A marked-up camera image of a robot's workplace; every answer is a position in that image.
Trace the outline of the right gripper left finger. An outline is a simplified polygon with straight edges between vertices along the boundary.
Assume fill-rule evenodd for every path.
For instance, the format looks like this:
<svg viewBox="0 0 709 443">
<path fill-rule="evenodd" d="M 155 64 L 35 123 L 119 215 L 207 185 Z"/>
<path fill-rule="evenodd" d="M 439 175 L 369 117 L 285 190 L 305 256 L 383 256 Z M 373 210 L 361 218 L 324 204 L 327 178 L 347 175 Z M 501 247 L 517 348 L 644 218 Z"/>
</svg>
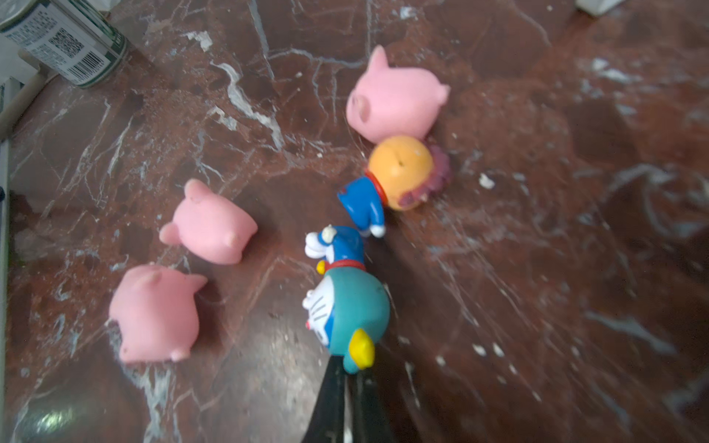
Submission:
<svg viewBox="0 0 709 443">
<path fill-rule="evenodd" d="M 341 356 L 331 356 L 302 443 L 345 441 L 346 373 Z"/>
</svg>

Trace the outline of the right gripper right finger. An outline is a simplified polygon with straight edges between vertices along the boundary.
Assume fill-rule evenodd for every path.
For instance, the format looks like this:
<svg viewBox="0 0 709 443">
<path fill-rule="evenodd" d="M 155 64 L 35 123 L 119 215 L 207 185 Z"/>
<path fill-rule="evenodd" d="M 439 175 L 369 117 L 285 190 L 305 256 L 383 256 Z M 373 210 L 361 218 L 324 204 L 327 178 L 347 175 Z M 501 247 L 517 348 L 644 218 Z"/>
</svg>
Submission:
<svg viewBox="0 0 709 443">
<path fill-rule="evenodd" d="M 348 377 L 354 443 L 395 443 L 372 369 Z"/>
</svg>

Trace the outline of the green blue cat figurine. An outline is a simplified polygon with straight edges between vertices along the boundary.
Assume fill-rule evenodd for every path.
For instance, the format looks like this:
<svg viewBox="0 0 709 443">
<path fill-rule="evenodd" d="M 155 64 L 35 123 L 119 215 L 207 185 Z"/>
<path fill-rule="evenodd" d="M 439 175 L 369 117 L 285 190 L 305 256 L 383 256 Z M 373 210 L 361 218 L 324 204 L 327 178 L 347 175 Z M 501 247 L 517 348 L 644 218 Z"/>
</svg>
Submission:
<svg viewBox="0 0 709 443">
<path fill-rule="evenodd" d="M 366 269 L 363 237 L 354 228 L 328 225 L 306 235 L 305 252 L 319 262 L 322 277 L 302 302 L 306 327 L 332 356 L 343 359 L 346 373 L 371 368 L 389 327 L 391 304 L 383 283 Z"/>
</svg>

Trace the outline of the yellow hooded blue cat figurine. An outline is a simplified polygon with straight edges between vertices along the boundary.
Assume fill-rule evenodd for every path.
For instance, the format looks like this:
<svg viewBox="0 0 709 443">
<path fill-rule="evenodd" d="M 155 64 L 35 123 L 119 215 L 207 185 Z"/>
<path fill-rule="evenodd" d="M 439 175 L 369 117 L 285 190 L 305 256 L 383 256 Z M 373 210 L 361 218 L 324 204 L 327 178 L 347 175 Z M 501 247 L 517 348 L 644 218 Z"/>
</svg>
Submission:
<svg viewBox="0 0 709 443">
<path fill-rule="evenodd" d="M 440 147 L 396 136 L 374 148 L 365 173 L 337 197 L 362 236 L 382 238 L 386 209 L 412 210 L 441 191 L 451 176 L 450 158 Z"/>
</svg>

